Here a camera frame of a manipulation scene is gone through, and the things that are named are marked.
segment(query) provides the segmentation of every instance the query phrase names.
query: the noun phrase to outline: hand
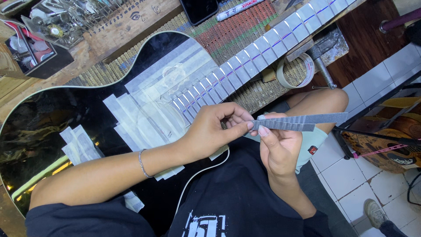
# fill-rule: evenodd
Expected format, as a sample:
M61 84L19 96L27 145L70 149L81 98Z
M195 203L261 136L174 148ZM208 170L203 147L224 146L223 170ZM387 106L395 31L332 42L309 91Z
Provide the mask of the hand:
M228 129L222 129L224 120ZM188 153L188 163L209 157L253 127L251 114L234 102L203 106L187 133L177 142Z
M267 119L286 117L284 113L269 113ZM301 132L268 129L260 126L260 157L268 175L274 178L295 176L303 136Z

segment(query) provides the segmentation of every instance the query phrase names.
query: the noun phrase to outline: smartphone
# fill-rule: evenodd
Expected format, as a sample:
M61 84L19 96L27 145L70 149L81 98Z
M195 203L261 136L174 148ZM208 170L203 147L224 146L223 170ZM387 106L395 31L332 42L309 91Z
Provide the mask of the smartphone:
M180 0L184 12L192 25L198 25L219 10L217 0Z

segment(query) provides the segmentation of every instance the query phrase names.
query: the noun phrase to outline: tape roll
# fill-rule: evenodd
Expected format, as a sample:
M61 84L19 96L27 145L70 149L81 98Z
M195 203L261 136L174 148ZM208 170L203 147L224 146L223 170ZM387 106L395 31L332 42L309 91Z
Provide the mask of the tape roll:
M278 78L279 83L289 89L301 88L306 86L308 83L311 82L314 76L314 62L311 57L303 53L298 58L300 58L304 64L306 65L306 77L304 78L303 82L301 82L298 86L291 85L284 76L284 64L285 59L282 59L278 64L278 69L276 70L276 77Z

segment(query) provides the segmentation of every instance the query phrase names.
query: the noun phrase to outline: sneaker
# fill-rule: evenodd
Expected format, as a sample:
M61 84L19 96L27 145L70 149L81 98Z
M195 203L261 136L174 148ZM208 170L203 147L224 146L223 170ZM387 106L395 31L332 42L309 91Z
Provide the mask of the sneaker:
M368 216L371 225L376 229L379 229L381 224L387 221L386 214L384 214L383 210L373 199L367 199L365 201L364 213Z

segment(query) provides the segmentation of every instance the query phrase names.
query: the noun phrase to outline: tile floor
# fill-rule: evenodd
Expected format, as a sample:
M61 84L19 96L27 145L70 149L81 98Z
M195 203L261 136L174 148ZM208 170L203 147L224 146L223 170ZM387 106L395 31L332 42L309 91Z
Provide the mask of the tile floor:
M372 70L347 85L349 118L421 70L421 47L409 44ZM319 179L345 218L360 237L384 237L364 214L364 201L371 198L383 208L389 220L409 237L421 237L421 207L407 202L409 183L419 173L410 169L391 174L364 158L345 160L335 138L329 134L310 160ZM410 199L421 202L421 178Z

